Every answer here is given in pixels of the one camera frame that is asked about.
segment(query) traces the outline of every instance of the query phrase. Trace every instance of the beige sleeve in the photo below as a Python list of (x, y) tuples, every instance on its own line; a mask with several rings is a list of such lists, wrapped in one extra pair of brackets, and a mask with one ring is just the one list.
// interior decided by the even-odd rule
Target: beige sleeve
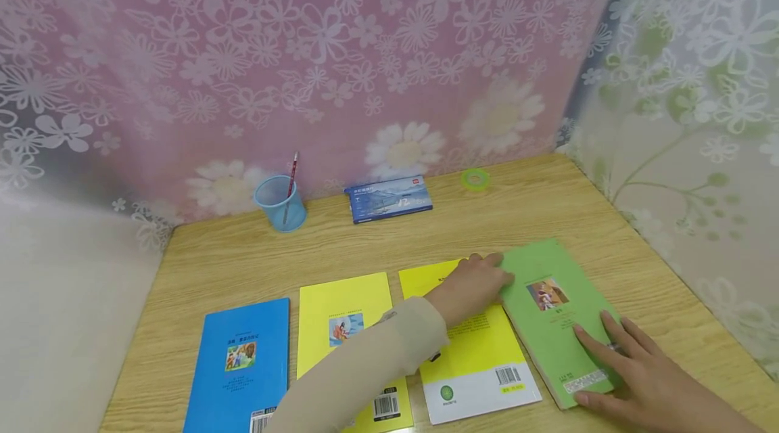
[(340, 432), (388, 383), (449, 344), (445, 322), (424, 298), (405, 300), (383, 320), (294, 382), (263, 433)]

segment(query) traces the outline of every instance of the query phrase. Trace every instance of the green tape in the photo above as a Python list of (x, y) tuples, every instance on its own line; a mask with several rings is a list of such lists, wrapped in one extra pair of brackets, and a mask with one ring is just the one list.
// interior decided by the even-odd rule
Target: green tape
[(485, 191), (489, 187), (489, 173), (482, 168), (463, 171), (460, 182), (468, 191)]

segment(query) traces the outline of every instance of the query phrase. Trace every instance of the pink floral wallpaper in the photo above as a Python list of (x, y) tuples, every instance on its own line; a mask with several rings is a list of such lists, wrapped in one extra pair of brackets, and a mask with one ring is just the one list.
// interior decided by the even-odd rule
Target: pink floral wallpaper
[(0, 187), (59, 147), (183, 223), (296, 150), (307, 197), (548, 152), (606, 1), (0, 0)]

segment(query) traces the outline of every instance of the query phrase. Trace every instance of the pencil holder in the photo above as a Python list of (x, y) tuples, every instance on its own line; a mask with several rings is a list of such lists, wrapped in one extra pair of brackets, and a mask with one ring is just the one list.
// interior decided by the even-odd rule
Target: pencil holder
[(306, 207), (298, 193), (298, 183), (292, 183), (292, 194), (287, 197), (290, 187), (289, 176), (273, 176), (257, 186), (254, 202), (268, 217), (273, 228), (280, 232), (292, 232), (306, 221)]

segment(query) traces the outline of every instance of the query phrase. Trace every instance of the wooden desk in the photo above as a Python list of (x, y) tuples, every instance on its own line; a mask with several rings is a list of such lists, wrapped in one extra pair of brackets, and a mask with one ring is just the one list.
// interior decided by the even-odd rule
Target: wooden desk
[[(307, 203), (308, 221), (291, 234), (274, 232), (260, 211), (176, 229), (101, 431), (181, 431), (206, 313), (290, 296), (292, 383), (300, 286), (386, 271), (397, 302), (400, 269), (549, 237), (673, 360), (769, 432), (779, 431), (771, 429), (779, 425), (777, 386), (573, 163), (549, 155), (487, 171), (492, 186), (483, 193), (462, 188), (459, 173), (431, 177), (431, 212), (386, 221), (355, 226), (346, 197), (333, 196)], [(621, 431), (581, 408), (560, 412), (533, 372), (541, 403), (435, 428), (419, 374), (409, 377), (415, 427), (407, 433)]]

